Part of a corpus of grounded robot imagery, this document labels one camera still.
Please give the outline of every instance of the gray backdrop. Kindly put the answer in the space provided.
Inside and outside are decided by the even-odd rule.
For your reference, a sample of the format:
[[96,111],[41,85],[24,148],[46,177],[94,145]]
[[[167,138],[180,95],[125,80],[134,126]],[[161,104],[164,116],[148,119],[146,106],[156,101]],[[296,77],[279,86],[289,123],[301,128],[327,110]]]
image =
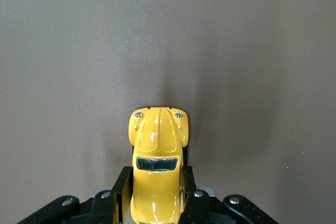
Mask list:
[[188,112],[196,183],[335,223],[336,0],[0,0],[0,216],[82,201],[131,164],[128,120]]

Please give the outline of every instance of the toy car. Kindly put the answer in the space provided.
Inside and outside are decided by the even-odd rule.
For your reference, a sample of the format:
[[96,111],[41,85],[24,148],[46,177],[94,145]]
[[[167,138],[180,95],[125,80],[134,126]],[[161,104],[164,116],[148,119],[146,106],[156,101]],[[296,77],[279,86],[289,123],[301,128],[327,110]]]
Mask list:
[[136,110],[129,123],[133,148],[131,215],[136,223],[178,223],[184,209],[183,149],[188,117],[179,109]]

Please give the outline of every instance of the black plastic part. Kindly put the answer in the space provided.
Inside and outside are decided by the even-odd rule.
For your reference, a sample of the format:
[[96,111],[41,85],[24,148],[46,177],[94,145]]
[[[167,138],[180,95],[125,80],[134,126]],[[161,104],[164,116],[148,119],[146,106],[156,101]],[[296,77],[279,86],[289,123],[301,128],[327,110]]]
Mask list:
[[184,199],[187,199],[188,194],[191,191],[196,190],[196,184],[191,166],[182,167],[182,190],[184,192]]
[[209,195],[202,190],[196,192],[202,193],[201,197],[195,197],[195,191],[191,191],[187,197],[183,213],[180,215],[178,224],[207,224],[209,211]]
[[230,215],[248,224],[278,224],[255,204],[241,195],[230,195],[224,198],[224,206]]
[[103,190],[81,204],[74,196],[59,197],[18,224],[123,223],[132,193],[133,167],[126,166],[111,190]]
[[112,188],[117,198],[118,223],[123,223],[133,195],[133,167],[125,166]]
[[50,202],[18,224],[58,224],[63,219],[79,214],[79,209],[78,198],[66,195]]
[[182,148],[183,153],[183,165],[188,165],[188,145]]
[[238,222],[232,219],[227,211],[225,211],[223,203],[216,197],[210,197],[208,223],[238,224]]

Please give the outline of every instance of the screw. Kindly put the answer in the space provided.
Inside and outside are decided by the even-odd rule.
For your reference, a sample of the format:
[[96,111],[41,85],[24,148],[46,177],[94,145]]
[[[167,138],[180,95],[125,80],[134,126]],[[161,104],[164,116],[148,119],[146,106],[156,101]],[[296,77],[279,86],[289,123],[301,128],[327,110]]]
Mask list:
[[229,201],[232,205],[237,205],[240,203],[239,199],[237,199],[236,197],[230,198]]
[[182,113],[176,113],[176,114],[175,114],[175,117],[176,117],[176,118],[182,118],[182,117],[183,117],[183,114],[182,114]]
[[106,191],[106,192],[103,193],[100,197],[101,197],[102,199],[105,199],[105,198],[110,197],[110,195],[111,195],[111,193],[110,193],[109,191]]
[[73,198],[68,198],[67,200],[62,202],[62,206],[67,206],[72,203],[74,199]]
[[142,117],[142,115],[143,115],[142,112],[138,112],[138,113],[135,114],[135,117],[140,118],[140,117]]
[[199,190],[197,190],[197,191],[195,191],[195,192],[194,192],[194,196],[195,196],[196,198],[200,198],[200,197],[202,197],[202,196],[203,196],[203,192],[202,192],[202,191],[199,191]]

